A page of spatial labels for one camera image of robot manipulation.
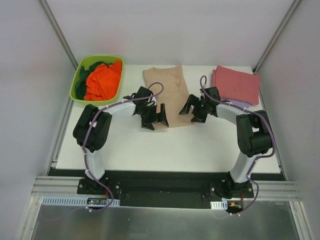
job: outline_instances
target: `green bowl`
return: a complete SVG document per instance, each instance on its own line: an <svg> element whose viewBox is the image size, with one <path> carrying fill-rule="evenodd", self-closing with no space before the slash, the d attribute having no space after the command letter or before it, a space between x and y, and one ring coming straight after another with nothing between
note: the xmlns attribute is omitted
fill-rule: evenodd
<svg viewBox="0 0 320 240"><path fill-rule="evenodd" d="M116 60L119 60L122 63L122 72L121 72L119 87L118 87L118 90L116 91L116 94L115 94L114 98L112 98L110 100L105 100L105 101L85 101L85 100L77 99L75 86L76 86L76 83L80 79L80 68L81 68L81 66L84 66L84 68L87 70L87 69L89 69L89 67L92 64L94 64L96 62L103 61L105 63L113 63L114 64L116 62ZM119 56L109 56L109 55L86 56L84 59L81 60L81 62L79 63L79 66L76 69L76 72L74 74L72 86L71 86L71 89L70 89L70 98L72 100L78 102L78 103L81 103L81 104L84 104L84 105L92 104L94 106L104 106L104 105L109 105L109 104L112 104L112 103L116 102L117 98L118 98L118 93L119 93L119 89L120 89L120 86L121 86L121 82L122 82L123 68L124 68L124 60Z"/></svg>

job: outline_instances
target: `purple folded cloth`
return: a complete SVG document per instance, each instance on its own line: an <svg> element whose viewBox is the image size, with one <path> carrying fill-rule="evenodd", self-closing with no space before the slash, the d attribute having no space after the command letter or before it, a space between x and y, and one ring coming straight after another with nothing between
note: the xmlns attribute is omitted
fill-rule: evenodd
<svg viewBox="0 0 320 240"><path fill-rule="evenodd" d="M248 102L244 102L244 101L238 101L238 100L234 100L234 99L221 99L221 100L228 100L230 101L232 104L239 106L240 108L248 108L251 106L250 103Z"/></svg>

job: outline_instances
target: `dark green cloth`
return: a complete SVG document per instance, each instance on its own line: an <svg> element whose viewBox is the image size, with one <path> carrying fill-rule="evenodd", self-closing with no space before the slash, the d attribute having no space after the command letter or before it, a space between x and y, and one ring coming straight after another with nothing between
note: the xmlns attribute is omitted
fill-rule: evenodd
<svg viewBox="0 0 320 240"><path fill-rule="evenodd" d="M112 63L97 61L89 67L89 70L85 70L85 67L81 66L79 72L79 81L77 81L74 86L75 96L77 99L84 100L87 93L87 78L89 77L90 73L96 70L96 68L101 64L105 64L107 67L109 67L109 65L111 65Z"/></svg>

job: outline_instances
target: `gray wall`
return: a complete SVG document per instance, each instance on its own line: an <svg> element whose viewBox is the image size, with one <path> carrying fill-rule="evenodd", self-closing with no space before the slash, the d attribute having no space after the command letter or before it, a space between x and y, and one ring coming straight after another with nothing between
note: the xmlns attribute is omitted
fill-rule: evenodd
<svg viewBox="0 0 320 240"><path fill-rule="evenodd" d="M0 239L48 164L74 69L36 0L0 2Z"/></svg>
<svg viewBox="0 0 320 240"><path fill-rule="evenodd" d="M257 64L293 0L47 0L78 62Z"/></svg>
<svg viewBox="0 0 320 240"><path fill-rule="evenodd" d="M289 180L299 183L320 239L320 1L302 1L259 71L261 89Z"/></svg>

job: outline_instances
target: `beige cloth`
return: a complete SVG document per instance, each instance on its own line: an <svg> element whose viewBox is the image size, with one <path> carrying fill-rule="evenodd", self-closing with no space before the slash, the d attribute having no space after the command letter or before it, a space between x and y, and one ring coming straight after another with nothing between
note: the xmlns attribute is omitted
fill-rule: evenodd
<svg viewBox="0 0 320 240"><path fill-rule="evenodd" d="M166 118L169 128L190 126L193 118L192 114L179 115L179 112L186 104L189 91L184 79L182 65L172 68L150 68L142 71L146 87L154 82L160 82L164 86L163 92L156 99L157 113L160 112L160 104L165 104ZM161 90L159 84L153 85L150 90L155 94ZM154 129L166 128L161 123L154 124Z"/></svg>

